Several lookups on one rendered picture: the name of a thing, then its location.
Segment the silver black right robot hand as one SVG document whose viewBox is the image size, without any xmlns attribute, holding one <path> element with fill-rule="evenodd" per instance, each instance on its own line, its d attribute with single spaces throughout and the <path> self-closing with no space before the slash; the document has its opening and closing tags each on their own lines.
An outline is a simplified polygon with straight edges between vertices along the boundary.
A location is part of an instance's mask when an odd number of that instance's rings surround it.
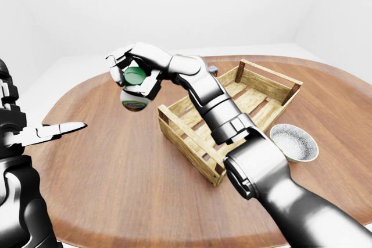
<svg viewBox="0 0 372 248">
<path fill-rule="evenodd" d="M 145 71 L 141 85 L 126 86 L 124 90 L 134 96 L 154 100 L 161 88 L 161 78 L 166 73 L 172 55 L 153 45 L 137 42 L 119 48 L 106 57 L 113 80 L 124 86 L 123 69 L 135 61 Z"/>
</svg>

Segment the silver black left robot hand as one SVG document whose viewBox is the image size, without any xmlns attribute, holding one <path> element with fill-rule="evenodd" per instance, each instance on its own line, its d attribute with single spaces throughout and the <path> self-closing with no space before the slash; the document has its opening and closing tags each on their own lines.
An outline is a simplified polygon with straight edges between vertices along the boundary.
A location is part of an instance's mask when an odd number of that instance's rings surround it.
<svg viewBox="0 0 372 248">
<path fill-rule="evenodd" d="M 20 156 L 26 146 L 59 139 L 87 126 L 80 121 L 28 126 L 26 114 L 16 105 L 18 98 L 17 87 L 0 59 L 0 159 Z"/>
</svg>

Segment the green-capped salad dressing bottle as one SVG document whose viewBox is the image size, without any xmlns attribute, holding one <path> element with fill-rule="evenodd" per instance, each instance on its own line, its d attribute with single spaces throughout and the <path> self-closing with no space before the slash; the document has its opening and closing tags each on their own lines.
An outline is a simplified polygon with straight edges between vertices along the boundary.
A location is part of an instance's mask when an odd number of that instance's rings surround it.
<svg viewBox="0 0 372 248">
<path fill-rule="evenodd" d="M 133 95 L 125 91 L 129 86 L 141 85 L 146 78 L 145 72 L 138 66 L 128 66 L 123 71 L 123 76 L 124 88 L 120 94 L 122 105 L 131 112 L 139 112 L 145 109 L 149 103 L 147 98 Z"/>
</svg>

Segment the wooden slat tray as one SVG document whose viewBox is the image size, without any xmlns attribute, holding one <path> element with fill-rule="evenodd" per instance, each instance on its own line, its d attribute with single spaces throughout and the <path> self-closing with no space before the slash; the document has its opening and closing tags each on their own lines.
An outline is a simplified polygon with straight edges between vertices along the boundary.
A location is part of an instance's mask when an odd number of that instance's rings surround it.
<svg viewBox="0 0 372 248">
<path fill-rule="evenodd" d="M 245 59 L 218 79 L 238 108 L 262 131 L 284 112 L 303 84 Z M 213 186 L 219 185 L 226 175 L 224 157 L 243 140 L 218 147 L 188 96 L 169 107 L 160 105 L 158 113 L 165 136 Z"/>
</svg>

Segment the patterned grey bowl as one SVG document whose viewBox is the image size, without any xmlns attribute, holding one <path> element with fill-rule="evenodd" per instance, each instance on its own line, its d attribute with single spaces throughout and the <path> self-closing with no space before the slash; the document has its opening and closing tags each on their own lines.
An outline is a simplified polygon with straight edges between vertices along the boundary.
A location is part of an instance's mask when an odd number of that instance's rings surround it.
<svg viewBox="0 0 372 248">
<path fill-rule="evenodd" d="M 290 124 L 277 124 L 270 138 L 289 161 L 309 162 L 319 155 L 316 141 L 303 129 Z"/>
</svg>

